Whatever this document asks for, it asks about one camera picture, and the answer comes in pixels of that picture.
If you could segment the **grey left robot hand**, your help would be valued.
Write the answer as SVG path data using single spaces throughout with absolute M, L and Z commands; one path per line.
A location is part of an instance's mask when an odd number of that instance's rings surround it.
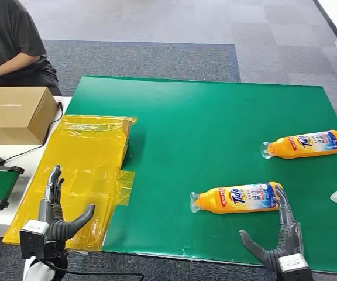
M 40 201 L 38 219 L 49 225 L 46 232 L 48 241 L 65 243 L 74 237 L 81 228 L 91 220 L 95 210 L 95 204 L 89 204 L 80 216 L 67 222 L 63 217 L 61 205 L 61 185 L 64 182 L 61 178 L 61 166 L 55 166 L 49 174 L 44 190 L 43 198 Z

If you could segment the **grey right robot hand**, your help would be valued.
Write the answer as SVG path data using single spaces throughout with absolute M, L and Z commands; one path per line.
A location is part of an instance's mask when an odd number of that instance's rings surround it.
M 278 244 L 274 249 L 264 249 L 254 242 L 249 234 L 245 230 L 239 230 L 240 239 L 243 246 L 258 259 L 264 267 L 273 272 L 281 273 L 282 269 L 279 259 L 284 256 L 303 254 L 304 243 L 301 226 L 292 213 L 285 192 L 279 186 L 276 186 L 276 196 L 274 202 L 279 207 L 280 229 L 278 236 Z

